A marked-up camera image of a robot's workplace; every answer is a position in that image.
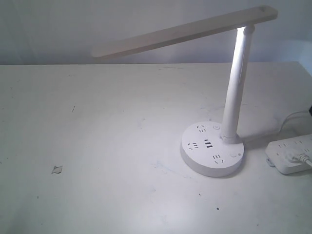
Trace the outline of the white power strip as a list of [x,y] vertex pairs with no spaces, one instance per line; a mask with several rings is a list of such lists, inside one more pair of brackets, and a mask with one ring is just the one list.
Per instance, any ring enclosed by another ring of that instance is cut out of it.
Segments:
[[268,161],[280,173],[289,175],[312,169],[312,136],[272,141],[265,149]]

